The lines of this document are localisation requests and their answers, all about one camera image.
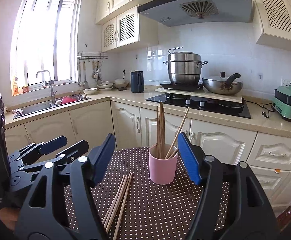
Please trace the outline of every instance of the drawer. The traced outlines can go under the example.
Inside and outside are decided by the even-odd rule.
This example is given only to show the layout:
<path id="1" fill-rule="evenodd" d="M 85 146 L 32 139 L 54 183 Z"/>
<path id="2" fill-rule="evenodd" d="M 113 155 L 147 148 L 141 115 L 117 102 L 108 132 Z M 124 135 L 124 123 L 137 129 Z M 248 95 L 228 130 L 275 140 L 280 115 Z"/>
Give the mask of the drawer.
<path id="1" fill-rule="evenodd" d="M 248 157 L 252 166 L 291 170 L 291 138 L 258 133 Z"/>
<path id="2" fill-rule="evenodd" d="M 260 182 L 268 199 L 270 199 L 275 191 L 281 186 L 282 182 L 289 175 L 289 171 L 280 171 L 277 173 L 274 169 L 266 169 L 250 166 L 251 170 Z"/>

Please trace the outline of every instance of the table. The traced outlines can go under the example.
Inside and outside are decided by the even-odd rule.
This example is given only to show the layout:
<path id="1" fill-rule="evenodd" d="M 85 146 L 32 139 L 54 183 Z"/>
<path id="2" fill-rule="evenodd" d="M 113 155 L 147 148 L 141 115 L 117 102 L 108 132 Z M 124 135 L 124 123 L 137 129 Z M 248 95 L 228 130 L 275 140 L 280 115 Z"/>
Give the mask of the table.
<path id="1" fill-rule="evenodd" d="M 131 148 L 113 153 L 104 179 L 91 192 L 101 219 L 110 207 L 123 175 L 134 172 L 117 239 L 184 239 L 191 225 L 203 187 L 196 186 L 188 177 L 181 157 L 178 157 L 176 176 L 168 185 L 157 185 L 149 177 L 149 148 Z M 228 184 L 223 196 L 216 229 L 222 229 L 228 203 Z M 71 188 L 65 188 L 70 227 L 78 229 Z M 116 214 L 108 233 L 113 239 Z"/>

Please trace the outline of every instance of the white tile backsplash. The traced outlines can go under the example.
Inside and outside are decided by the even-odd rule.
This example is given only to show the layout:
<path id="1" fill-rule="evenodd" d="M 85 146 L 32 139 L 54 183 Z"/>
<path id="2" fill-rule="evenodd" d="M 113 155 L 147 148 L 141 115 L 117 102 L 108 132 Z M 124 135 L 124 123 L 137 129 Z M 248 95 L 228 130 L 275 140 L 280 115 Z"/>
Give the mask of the white tile backsplash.
<path id="1" fill-rule="evenodd" d="M 143 71 L 147 85 L 168 82 L 163 62 L 168 49 L 178 46 L 183 46 L 179 51 L 200 54 L 202 61 L 209 62 L 202 67 L 202 77 L 221 71 L 227 75 L 240 73 L 247 95 L 271 99 L 283 77 L 291 80 L 291 52 L 256 44 L 251 23 L 213 22 L 171 28 L 159 24 L 159 45 L 119 53 L 115 71 Z"/>

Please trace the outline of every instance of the pink cup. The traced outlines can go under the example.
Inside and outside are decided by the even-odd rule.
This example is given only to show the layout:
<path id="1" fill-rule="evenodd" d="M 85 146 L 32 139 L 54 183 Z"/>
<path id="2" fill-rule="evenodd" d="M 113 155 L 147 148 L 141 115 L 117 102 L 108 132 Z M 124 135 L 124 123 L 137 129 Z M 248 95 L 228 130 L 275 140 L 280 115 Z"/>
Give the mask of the pink cup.
<path id="1" fill-rule="evenodd" d="M 170 149 L 171 144 L 165 144 L 164 154 L 166 155 L 168 150 Z M 161 160 L 157 159 L 157 145 L 153 145 L 149 149 L 149 171 L 150 171 L 150 179 L 160 185 L 166 185 L 174 180 L 174 176 L 177 169 L 177 160 L 178 153 L 175 154 L 171 159 Z"/>

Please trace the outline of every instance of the wall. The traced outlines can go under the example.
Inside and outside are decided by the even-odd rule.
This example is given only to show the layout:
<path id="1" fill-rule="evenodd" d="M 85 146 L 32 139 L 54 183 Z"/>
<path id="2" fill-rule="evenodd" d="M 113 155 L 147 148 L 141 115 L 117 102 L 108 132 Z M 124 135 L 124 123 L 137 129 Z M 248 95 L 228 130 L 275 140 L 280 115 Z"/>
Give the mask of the wall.
<path id="1" fill-rule="evenodd" d="M 38 91 L 31 91 L 22 95 L 12 96 L 10 81 L 10 51 L 13 36 L 15 19 L 22 0 L 0 0 L 0 93 L 5 105 L 15 106 L 24 102 L 29 102 L 50 95 L 49 88 Z M 101 26 L 95 25 L 96 0 L 82 0 L 78 27 L 78 51 L 79 52 L 99 52 L 101 51 Z M 117 55 L 112 56 L 103 62 L 103 79 L 115 79 L 114 71 L 109 66 L 113 66 Z M 91 87 L 95 86 L 95 81 L 91 77 L 92 63 L 87 62 L 87 81 Z M 58 94 L 79 90 L 76 84 L 57 86 L 55 90 Z"/>
<path id="2" fill-rule="evenodd" d="M 240 73 L 246 95 L 271 99 L 282 77 L 291 80 L 291 52 L 255 43 L 250 23 L 200 23 L 168 28 L 159 24 L 159 46 L 119 54 L 119 69 L 144 71 L 145 84 L 169 82 L 168 49 L 183 46 L 179 51 L 191 51 L 208 61 L 202 67 L 202 77 Z"/>

